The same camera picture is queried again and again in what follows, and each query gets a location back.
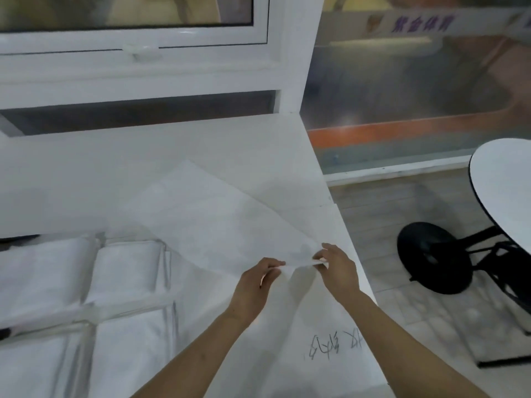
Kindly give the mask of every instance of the round black base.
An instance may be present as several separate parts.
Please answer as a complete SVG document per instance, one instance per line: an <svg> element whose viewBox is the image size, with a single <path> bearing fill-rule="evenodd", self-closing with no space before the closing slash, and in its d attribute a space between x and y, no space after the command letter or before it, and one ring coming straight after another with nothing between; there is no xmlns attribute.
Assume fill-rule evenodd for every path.
<svg viewBox="0 0 531 398"><path fill-rule="evenodd" d="M456 240L431 223L404 227L398 234L398 255L412 281L440 294L463 292L472 282L472 262L465 249L452 243Z"/></svg>

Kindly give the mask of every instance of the orange stripe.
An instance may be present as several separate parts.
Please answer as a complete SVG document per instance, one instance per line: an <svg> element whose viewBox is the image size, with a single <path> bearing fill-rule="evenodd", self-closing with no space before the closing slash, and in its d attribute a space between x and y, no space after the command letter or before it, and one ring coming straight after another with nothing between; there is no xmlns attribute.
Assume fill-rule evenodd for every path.
<svg viewBox="0 0 531 398"><path fill-rule="evenodd" d="M308 136L314 148L334 148L412 138L429 133L500 129L502 126L523 124L525 116L523 107L513 103L508 108L494 112L321 128L308 131Z"/></svg>

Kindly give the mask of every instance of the person's left hand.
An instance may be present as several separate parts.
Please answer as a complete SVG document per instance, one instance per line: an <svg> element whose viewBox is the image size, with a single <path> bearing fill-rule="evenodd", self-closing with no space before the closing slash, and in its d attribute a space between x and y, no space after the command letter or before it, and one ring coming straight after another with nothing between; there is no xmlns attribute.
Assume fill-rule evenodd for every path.
<svg viewBox="0 0 531 398"><path fill-rule="evenodd" d="M236 285L226 313L236 317L247 328L266 305L269 288L280 275L278 267L286 265L274 258L263 258L245 271Z"/></svg>

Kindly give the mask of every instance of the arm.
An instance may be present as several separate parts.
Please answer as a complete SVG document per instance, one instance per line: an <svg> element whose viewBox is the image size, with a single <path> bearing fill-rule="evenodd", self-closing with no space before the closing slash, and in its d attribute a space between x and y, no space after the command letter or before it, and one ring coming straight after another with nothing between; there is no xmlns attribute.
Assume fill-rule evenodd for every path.
<svg viewBox="0 0 531 398"><path fill-rule="evenodd" d="M269 288L285 263L262 259L244 272L229 307L132 398L201 398L238 337L266 305Z"/></svg>
<svg viewBox="0 0 531 398"><path fill-rule="evenodd" d="M314 258L325 286L347 310L363 334L389 385L399 398L488 398L429 349L391 320L360 291L356 265L337 246L323 243Z"/></svg>

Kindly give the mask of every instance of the wooden floor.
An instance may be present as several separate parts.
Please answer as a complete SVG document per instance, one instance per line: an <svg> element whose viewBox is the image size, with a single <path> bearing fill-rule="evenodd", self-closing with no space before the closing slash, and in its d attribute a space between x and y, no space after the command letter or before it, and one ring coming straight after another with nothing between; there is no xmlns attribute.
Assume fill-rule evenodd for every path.
<svg viewBox="0 0 531 398"><path fill-rule="evenodd" d="M531 365L484 370L475 365L531 355L531 337L524 336L492 281L478 272L465 292L436 294L410 282L397 255L397 235L410 222L431 222L456 237L492 225L475 199L467 170L333 187L330 192L380 307L492 397L528 397ZM473 261L480 258L477 254Z"/></svg>

